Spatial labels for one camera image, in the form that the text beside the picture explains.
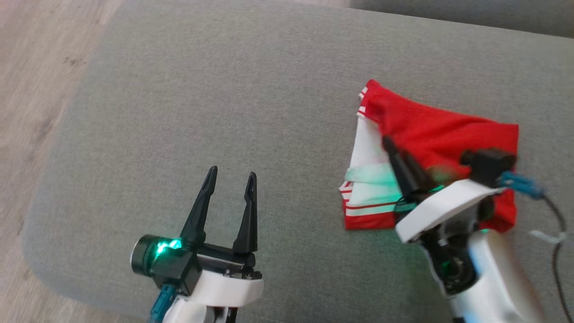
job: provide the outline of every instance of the wooden floor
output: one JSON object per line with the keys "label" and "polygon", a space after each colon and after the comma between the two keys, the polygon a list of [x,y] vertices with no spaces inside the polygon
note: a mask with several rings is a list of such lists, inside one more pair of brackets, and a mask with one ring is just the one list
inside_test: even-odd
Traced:
{"label": "wooden floor", "polygon": [[141,322],[56,295],[19,237],[53,129],[122,1],[0,0],[0,322]]}

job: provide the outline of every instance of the green led light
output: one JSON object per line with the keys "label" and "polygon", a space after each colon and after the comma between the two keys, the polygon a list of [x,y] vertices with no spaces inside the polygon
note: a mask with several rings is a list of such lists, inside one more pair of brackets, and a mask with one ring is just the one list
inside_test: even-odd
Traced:
{"label": "green led light", "polygon": [[181,248],[181,241],[179,239],[173,239],[169,243],[165,242],[158,243],[156,256],[159,256],[161,253],[163,253],[166,250],[166,248],[179,249]]}
{"label": "green led light", "polygon": [[449,262],[449,261],[443,262],[441,264],[441,266],[443,267],[443,273],[445,275],[448,275],[450,272],[450,268],[451,268],[451,262]]}
{"label": "green led light", "polygon": [[169,243],[169,247],[172,249],[179,249],[181,248],[181,241],[179,241],[179,239],[173,239],[172,242]]}
{"label": "green led light", "polygon": [[437,187],[430,190],[429,193],[438,192],[438,191],[442,190],[444,187],[445,187],[444,185],[438,185]]}
{"label": "green led light", "polygon": [[165,251],[165,247],[167,247],[168,244],[167,243],[158,243],[157,244],[157,251],[156,253],[159,255],[160,253]]}

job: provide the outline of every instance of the sofa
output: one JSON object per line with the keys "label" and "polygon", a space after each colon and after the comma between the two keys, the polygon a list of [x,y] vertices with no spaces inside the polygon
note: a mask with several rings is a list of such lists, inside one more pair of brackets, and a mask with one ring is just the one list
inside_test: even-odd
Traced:
{"label": "sofa", "polygon": [[[520,125],[517,171],[574,222],[574,40],[365,10],[265,0],[127,1],[66,108],[22,236],[47,286],[146,317],[153,281],[130,268],[144,234],[179,234],[212,165],[207,242],[231,246],[258,175],[263,298],[238,322],[447,322],[416,245],[347,231],[338,191],[358,94],[405,97]],[[565,322],[551,274],[556,232],[517,197],[506,237],[549,321]],[[571,241],[559,262],[574,298]]]}
{"label": "sofa", "polygon": [[574,37],[574,2],[569,0],[348,0],[333,3],[362,10]]}

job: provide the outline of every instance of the white stripe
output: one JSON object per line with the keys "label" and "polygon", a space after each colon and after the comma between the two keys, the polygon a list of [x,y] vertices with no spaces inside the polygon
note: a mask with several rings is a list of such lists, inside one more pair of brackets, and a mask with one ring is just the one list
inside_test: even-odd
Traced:
{"label": "white stripe", "polygon": [[346,209],[345,216],[347,217],[360,217],[360,216],[370,216],[372,214],[379,214],[379,213],[389,213],[394,210],[395,204],[391,205],[383,205],[383,206],[374,206],[374,207],[365,207],[362,209]]}
{"label": "white stripe", "polygon": [[349,183],[349,181],[344,181],[343,184],[341,185],[341,187],[339,187],[339,191],[343,191],[343,190],[348,190],[348,189],[352,189],[353,188],[353,183],[351,182],[351,184],[349,186],[347,186],[347,184]]}

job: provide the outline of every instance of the cable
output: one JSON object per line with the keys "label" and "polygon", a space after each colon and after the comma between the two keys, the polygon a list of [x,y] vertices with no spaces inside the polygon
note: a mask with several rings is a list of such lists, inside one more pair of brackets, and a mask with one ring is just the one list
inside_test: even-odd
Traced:
{"label": "cable", "polygon": [[177,289],[174,285],[165,284],[161,287],[159,296],[154,303],[150,312],[148,323],[162,323],[165,313],[169,310],[177,295]]}
{"label": "cable", "polygon": [[[566,220],[562,215],[562,212],[558,209],[558,206],[546,195],[542,195],[542,199],[546,204],[550,207],[552,212],[556,215],[558,219],[558,224],[560,226],[560,232],[566,234]],[[556,283],[556,289],[558,289],[558,296],[560,298],[560,303],[562,305],[562,310],[564,311],[564,315],[566,315],[566,319],[569,323],[572,323],[572,316],[568,310],[566,305],[566,298],[564,297],[564,290],[562,289],[562,284],[560,282],[560,275],[558,273],[558,255],[560,249],[562,248],[563,239],[559,241],[556,246],[554,247],[554,252],[552,253],[552,273],[554,274],[554,282]]]}

